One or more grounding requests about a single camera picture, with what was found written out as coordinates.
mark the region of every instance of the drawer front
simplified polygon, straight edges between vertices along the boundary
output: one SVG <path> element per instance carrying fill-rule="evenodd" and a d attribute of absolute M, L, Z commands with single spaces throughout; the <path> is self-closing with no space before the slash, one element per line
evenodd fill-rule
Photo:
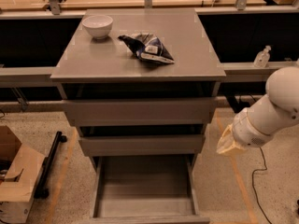
<path fill-rule="evenodd" d="M 155 155 L 200 153 L 204 136 L 160 135 L 81 138 L 85 156 Z"/>
<path fill-rule="evenodd" d="M 72 126 L 208 123 L 215 98 L 64 101 Z"/>
<path fill-rule="evenodd" d="M 184 155 L 100 158 L 92 223 L 209 223 L 200 217 Z"/>

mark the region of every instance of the black snack bag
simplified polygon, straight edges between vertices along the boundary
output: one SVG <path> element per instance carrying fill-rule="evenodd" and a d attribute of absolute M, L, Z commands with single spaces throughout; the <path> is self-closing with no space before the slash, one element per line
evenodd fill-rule
<path fill-rule="evenodd" d="M 160 39 L 153 34 L 120 35 L 131 52 L 141 61 L 174 63 L 174 59 Z"/>

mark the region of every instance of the black metal bar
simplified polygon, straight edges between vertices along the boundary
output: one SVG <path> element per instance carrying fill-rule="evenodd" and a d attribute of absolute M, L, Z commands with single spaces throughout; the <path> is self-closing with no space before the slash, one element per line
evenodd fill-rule
<path fill-rule="evenodd" d="M 55 156 L 57 147 L 58 147 L 60 142 L 62 142 L 62 143 L 66 142 L 66 137 L 63 135 L 62 132 L 59 131 L 59 132 L 56 133 L 55 139 L 54 139 L 52 147 L 50 149 L 49 156 L 44 161 L 44 170 L 43 170 L 43 173 L 42 173 L 42 175 L 39 179 L 38 185 L 36 187 L 35 198 L 45 199 L 49 196 L 49 190 L 45 189 L 44 186 L 47 182 L 50 167 L 53 163 L 54 156 Z"/>

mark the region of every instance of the gray countertop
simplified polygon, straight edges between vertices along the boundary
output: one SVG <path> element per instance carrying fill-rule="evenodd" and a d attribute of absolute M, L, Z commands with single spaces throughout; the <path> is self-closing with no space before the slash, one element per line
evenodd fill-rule
<path fill-rule="evenodd" d="M 58 82 L 138 82 L 223 80 L 225 73 L 193 8 L 92 9 L 113 28 L 95 40 L 78 26 L 51 78 Z M 156 34 L 175 59 L 160 65 L 139 61 L 119 35 Z"/>

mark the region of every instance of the cabinet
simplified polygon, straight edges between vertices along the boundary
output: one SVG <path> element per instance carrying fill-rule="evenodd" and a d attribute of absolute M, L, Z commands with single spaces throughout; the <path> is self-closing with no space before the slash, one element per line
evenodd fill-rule
<path fill-rule="evenodd" d="M 197 14 L 103 9 L 86 16 L 94 14 L 113 18 L 109 37 L 96 41 L 80 24 L 51 76 L 97 172 L 91 223 L 208 223 L 192 167 L 225 73 Z M 175 63 L 140 62 L 117 38 L 135 32 L 155 33 Z"/>

